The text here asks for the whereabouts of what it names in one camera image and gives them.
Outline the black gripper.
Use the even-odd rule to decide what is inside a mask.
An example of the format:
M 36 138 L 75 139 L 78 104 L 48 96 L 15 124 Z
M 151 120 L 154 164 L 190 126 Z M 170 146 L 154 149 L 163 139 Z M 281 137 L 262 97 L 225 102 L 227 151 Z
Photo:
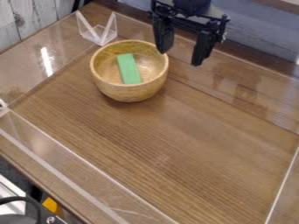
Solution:
M 198 32 L 191 64 L 198 67 L 210 57 L 217 41 L 226 39 L 230 16 L 211 0 L 151 0 L 154 39 L 160 54 L 174 46 L 174 28 Z

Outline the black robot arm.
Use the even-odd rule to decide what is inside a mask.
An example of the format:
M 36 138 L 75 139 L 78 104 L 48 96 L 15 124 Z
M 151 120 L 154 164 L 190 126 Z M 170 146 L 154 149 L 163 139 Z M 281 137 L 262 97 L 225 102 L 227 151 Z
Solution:
M 198 67 L 211 56 L 214 46 L 226 39 L 230 16 L 211 0 L 151 0 L 156 49 L 164 54 L 174 47 L 175 29 L 197 34 L 191 64 Z

